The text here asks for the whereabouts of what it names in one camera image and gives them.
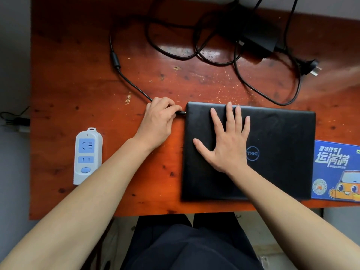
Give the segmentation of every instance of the desk surface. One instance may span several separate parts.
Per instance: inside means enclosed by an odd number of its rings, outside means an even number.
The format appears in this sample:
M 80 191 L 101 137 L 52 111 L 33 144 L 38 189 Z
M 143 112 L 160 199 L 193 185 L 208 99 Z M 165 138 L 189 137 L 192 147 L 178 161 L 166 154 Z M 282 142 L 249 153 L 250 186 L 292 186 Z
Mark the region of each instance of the desk surface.
M 104 139 L 105 161 L 135 134 L 141 122 L 146 100 L 121 81 L 110 65 L 110 26 L 115 28 L 113 45 L 124 75 L 151 97 L 168 96 L 183 107 L 188 101 L 231 100 L 238 105 L 277 108 L 247 91 L 231 66 L 214 67 L 198 58 L 178 61 L 151 48 L 143 23 L 124 18 L 145 13 L 150 2 L 32 0 L 31 219 L 45 216 L 75 188 L 74 144 L 80 131 L 97 128 Z M 194 24 L 203 12 L 214 8 L 214 4 L 166 0 L 158 16 Z M 281 27 L 287 18 L 278 11 L 260 13 Z M 310 15 L 293 18 L 289 45 L 297 57 L 320 60 L 322 71 L 317 77 L 304 77 L 298 99 L 287 108 L 316 112 L 317 139 L 360 145 L 358 30 L 360 22 L 351 20 Z M 190 31 L 151 26 L 151 36 L 163 49 L 180 55 L 192 52 Z M 232 48 L 215 38 L 204 54 L 223 62 L 231 58 Z M 259 61 L 245 55 L 239 68 L 250 83 L 274 99 L 285 101 L 294 92 L 293 73 L 275 57 Z M 183 135 L 184 119 L 176 118 L 171 136 L 133 177 L 117 216 L 254 209 L 248 202 L 180 201 Z M 354 205 L 320 200 L 304 204 Z

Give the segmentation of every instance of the laptop lid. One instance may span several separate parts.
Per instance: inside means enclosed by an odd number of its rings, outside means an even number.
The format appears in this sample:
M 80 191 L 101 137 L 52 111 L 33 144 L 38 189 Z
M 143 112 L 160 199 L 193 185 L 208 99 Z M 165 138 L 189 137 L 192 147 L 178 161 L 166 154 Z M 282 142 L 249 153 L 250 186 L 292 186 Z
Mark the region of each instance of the laptop lid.
M 216 171 L 197 152 L 197 138 L 209 149 L 216 145 L 210 109 L 223 126 L 226 105 L 188 102 L 185 121 L 182 200 L 246 200 L 230 178 Z M 247 163 L 261 176 L 298 200 L 311 197 L 315 113 L 299 110 L 241 106 L 243 123 L 251 118 L 246 143 Z

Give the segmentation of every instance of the wood shavings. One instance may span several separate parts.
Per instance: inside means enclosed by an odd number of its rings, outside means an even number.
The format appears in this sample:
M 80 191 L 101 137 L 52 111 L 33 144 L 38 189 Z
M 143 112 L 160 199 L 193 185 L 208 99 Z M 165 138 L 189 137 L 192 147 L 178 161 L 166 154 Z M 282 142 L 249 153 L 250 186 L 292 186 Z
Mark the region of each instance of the wood shavings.
M 126 100 L 125 100 L 125 105 L 130 103 L 130 99 L 131 99 L 131 95 L 127 95 Z

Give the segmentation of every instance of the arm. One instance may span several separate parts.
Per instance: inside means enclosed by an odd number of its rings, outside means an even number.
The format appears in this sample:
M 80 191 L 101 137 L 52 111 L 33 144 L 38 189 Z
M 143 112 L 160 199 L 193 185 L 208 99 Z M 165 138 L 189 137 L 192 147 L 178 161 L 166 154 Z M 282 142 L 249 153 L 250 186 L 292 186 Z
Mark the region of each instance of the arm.
M 227 104 L 226 132 L 214 109 L 216 147 L 209 151 L 194 139 L 197 150 L 218 171 L 225 172 L 254 204 L 273 236 L 298 269 L 350 270 L 360 265 L 360 247 L 352 240 L 247 166 L 241 109 L 235 118 Z
M 148 103 L 136 135 L 50 211 L 14 247 L 0 270 L 80 269 L 134 173 L 169 136 L 175 112 L 180 110 L 167 97 Z

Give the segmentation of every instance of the right hand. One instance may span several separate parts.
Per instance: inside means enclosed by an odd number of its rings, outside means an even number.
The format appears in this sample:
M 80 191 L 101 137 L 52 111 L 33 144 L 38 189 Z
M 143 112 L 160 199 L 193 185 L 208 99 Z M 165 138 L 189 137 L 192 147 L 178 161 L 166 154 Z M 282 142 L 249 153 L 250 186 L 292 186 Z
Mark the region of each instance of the right hand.
M 155 97 L 146 105 L 144 118 L 133 138 L 150 151 L 159 147 L 171 134 L 175 112 L 181 110 L 172 99 Z
M 214 108 L 210 110 L 212 121 L 215 126 L 216 146 L 209 151 L 198 139 L 194 139 L 194 145 L 204 159 L 217 171 L 225 172 L 230 176 L 233 171 L 247 166 L 246 140 L 250 132 L 250 117 L 245 118 L 244 130 L 242 131 L 241 108 L 235 108 L 235 118 L 232 103 L 226 105 L 226 131 L 224 131 L 218 114 Z

